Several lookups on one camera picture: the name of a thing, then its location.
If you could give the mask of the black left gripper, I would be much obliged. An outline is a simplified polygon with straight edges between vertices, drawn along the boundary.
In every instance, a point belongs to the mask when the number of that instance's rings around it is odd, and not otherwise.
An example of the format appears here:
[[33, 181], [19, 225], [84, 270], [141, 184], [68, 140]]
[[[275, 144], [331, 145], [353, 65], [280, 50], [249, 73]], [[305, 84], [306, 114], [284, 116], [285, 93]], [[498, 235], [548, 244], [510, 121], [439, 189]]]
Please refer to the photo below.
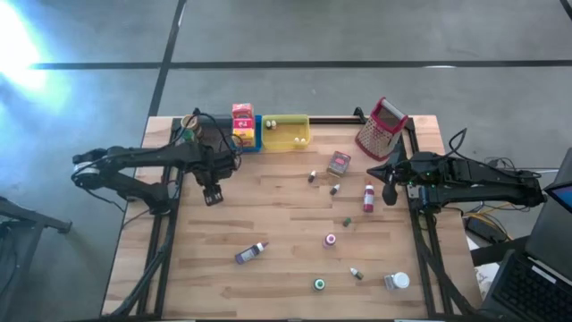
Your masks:
[[210, 146], [201, 146], [202, 163], [196, 171], [196, 181], [203, 189], [204, 200], [207, 206], [211, 206], [209, 195], [212, 192], [219, 194], [219, 202], [223, 201], [220, 180], [228, 179], [238, 169], [238, 154], [233, 150], [215, 151]]

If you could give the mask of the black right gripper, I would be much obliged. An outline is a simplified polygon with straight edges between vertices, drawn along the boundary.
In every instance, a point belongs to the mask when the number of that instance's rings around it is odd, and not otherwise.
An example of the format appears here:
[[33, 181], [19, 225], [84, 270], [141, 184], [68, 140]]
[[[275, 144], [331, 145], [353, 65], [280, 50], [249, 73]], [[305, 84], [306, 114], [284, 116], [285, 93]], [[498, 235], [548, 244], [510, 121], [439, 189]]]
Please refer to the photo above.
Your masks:
[[429, 183], [426, 167], [429, 165], [428, 154], [414, 154], [405, 158], [400, 150], [393, 151], [383, 165], [371, 167], [366, 172], [384, 183], [382, 197], [387, 206], [394, 206], [398, 193], [396, 183], [399, 185], [425, 185]]

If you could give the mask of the yellow cereal box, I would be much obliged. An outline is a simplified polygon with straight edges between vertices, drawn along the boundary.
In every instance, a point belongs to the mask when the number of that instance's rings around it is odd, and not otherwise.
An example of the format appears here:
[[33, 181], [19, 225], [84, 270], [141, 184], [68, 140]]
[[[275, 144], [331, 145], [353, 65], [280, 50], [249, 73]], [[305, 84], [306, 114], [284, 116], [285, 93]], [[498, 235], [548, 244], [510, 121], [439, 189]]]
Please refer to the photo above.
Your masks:
[[232, 131], [234, 143], [243, 148], [253, 148], [256, 145], [254, 128], [236, 128]]

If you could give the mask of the red metal box grater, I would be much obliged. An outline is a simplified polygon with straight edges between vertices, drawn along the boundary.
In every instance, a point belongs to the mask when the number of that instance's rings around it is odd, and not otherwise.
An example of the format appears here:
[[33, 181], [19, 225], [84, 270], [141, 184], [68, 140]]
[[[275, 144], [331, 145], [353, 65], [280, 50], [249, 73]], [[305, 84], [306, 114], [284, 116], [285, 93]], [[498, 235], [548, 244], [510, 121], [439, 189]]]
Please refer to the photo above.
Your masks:
[[366, 155], [383, 161], [393, 151], [407, 121], [406, 114], [386, 97], [381, 97], [364, 127], [357, 133], [355, 142]]

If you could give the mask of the gold spice tin red label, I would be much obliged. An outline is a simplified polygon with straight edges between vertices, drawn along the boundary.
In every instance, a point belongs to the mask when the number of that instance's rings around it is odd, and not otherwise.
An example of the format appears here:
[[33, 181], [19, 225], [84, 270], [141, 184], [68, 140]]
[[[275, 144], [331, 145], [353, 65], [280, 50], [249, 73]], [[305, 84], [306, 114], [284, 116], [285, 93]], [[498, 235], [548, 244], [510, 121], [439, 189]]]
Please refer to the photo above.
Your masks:
[[351, 156], [340, 151], [334, 151], [326, 172], [336, 177], [342, 177], [349, 168]]

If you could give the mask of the violet food colour bottle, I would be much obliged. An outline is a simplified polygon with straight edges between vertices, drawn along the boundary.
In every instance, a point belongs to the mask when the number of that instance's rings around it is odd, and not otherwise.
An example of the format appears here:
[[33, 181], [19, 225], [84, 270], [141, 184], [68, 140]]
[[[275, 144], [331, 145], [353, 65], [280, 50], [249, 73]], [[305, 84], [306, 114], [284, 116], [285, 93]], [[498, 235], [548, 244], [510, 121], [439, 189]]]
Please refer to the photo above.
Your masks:
[[246, 250], [235, 255], [235, 261], [242, 265], [260, 255], [267, 247], [267, 242], [258, 242]]

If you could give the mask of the blue plastic bin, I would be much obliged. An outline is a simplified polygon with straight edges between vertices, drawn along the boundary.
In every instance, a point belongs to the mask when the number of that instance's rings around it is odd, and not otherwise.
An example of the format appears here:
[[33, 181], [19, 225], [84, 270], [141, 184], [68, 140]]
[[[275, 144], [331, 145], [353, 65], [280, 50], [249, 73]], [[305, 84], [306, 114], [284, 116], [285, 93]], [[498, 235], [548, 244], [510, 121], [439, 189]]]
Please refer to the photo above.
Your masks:
[[255, 145], [253, 148], [243, 148], [243, 147], [241, 147], [244, 152], [252, 152], [252, 153], [254, 153], [254, 152], [258, 152], [258, 151], [262, 148], [262, 116], [258, 114], [258, 115], [255, 115], [253, 118], [255, 119], [255, 122], [256, 122], [256, 127], [254, 128], [254, 129], [255, 129], [255, 132], [256, 132], [256, 145]]

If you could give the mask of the grey translucent plastic bin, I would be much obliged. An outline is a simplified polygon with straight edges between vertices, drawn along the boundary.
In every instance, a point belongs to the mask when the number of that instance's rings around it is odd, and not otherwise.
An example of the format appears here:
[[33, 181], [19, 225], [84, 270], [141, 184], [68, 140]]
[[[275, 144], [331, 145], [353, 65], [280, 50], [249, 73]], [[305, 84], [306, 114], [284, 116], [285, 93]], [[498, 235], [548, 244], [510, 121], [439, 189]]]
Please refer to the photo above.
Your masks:
[[223, 151], [232, 146], [232, 119], [229, 115], [199, 115], [199, 118], [202, 133], [196, 135], [196, 142], [210, 146], [216, 151]]

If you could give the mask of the yellow translucent plastic bin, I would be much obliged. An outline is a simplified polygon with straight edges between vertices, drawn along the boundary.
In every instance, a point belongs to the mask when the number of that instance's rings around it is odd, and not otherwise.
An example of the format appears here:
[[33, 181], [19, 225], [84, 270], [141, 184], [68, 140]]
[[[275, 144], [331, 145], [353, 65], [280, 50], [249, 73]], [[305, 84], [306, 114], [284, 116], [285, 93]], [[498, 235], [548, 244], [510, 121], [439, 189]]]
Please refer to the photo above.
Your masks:
[[[265, 122], [275, 120], [276, 129], [266, 129]], [[307, 143], [294, 143], [294, 138]], [[309, 117], [306, 114], [267, 114], [262, 117], [262, 145], [266, 150], [307, 148], [311, 140]]]

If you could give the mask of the white-lidded seasoning jar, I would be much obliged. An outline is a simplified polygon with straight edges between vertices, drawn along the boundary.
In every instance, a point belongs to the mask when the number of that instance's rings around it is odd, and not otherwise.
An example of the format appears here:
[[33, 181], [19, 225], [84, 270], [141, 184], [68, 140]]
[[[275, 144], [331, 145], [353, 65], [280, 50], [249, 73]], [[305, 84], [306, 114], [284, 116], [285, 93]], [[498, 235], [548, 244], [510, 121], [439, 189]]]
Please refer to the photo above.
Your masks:
[[386, 275], [383, 279], [388, 291], [407, 289], [410, 284], [410, 278], [405, 272], [392, 273], [390, 275]]

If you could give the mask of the black power brick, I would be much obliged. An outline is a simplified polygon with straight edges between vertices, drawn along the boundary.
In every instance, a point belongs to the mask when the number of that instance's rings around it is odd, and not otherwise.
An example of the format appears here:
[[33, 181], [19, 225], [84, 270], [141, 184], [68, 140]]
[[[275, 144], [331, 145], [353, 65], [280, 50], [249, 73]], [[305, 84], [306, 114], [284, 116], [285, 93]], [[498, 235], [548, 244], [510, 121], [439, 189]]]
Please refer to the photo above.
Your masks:
[[465, 230], [478, 236], [491, 244], [505, 242], [507, 235], [496, 225], [484, 221], [482, 218], [468, 216], [463, 219]]

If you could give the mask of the black laptop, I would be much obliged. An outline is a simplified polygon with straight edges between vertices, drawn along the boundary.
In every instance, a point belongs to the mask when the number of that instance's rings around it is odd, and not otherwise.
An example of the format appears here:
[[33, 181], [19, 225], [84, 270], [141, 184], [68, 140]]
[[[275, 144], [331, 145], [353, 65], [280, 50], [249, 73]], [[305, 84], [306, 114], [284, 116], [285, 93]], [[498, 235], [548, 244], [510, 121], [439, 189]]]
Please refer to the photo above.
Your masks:
[[[555, 182], [572, 181], [572, 148]], [[500, 264], [480, 311], [504, 321], [572, 322], [572, 214], [548, 195], [523, 251]]]

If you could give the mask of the blue-lit monitor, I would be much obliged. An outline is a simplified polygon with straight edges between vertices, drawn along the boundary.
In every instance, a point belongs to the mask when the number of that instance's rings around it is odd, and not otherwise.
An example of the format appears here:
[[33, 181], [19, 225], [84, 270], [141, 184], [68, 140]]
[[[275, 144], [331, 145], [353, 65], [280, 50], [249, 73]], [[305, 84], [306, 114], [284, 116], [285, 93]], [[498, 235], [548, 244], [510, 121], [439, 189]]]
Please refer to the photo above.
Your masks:
[[552, 183], [544, 191], [572, 214], [572, 181]]

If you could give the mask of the black metal stand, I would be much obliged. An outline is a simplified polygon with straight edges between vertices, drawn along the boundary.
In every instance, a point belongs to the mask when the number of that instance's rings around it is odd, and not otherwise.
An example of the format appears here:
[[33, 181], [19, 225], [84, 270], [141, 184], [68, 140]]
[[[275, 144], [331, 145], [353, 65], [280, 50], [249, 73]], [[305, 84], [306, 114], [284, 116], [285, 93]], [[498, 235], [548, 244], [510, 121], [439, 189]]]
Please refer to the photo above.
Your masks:
[[0, 216], [21, 221], [30, 221], [41, 224], [44, 227], [53, 228], [58, 233], [68, 233], [71, 230], [72, 222], [65, 222], [51, 216], [43, 215], [34, 210], [23, 208], [9, 199], [0, 196]]

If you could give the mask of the black side table frame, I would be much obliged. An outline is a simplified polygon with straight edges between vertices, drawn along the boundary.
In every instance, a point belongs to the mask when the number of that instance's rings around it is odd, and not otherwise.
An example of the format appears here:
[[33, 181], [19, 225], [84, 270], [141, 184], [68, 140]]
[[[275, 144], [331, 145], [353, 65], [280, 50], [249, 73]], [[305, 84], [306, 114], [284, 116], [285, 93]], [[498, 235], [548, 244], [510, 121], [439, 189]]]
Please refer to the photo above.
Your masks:
[[475, 267], [501, 262], [506, 253], [510, 251], [523, 251], [529, 237], [523, 236], [511, 241], [493, 244], [487, 247], [471, 250], [471, 257]]

